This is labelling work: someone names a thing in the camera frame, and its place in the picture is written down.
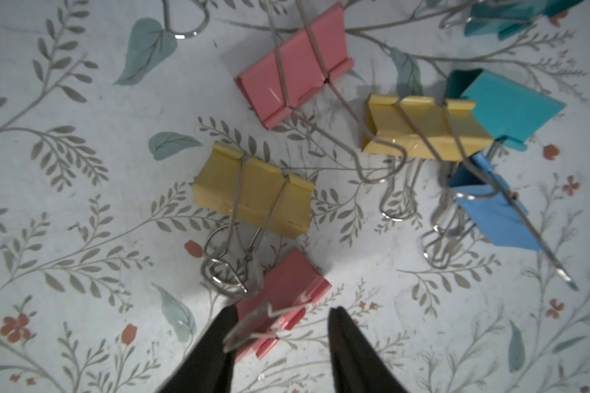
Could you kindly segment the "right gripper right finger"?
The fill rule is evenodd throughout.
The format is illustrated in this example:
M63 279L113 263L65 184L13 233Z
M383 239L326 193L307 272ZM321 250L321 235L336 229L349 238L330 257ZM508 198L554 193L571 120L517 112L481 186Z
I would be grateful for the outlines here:
M406 393L344 308L329 311L328 333L336 392Z

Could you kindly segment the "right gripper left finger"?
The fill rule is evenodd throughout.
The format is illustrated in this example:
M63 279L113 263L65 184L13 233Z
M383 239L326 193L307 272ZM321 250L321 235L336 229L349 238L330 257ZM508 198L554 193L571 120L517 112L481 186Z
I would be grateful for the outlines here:
M223 340L237 322L236 307L225 307L191 353L157 388L157 392L230 392L235 354L224 353Z

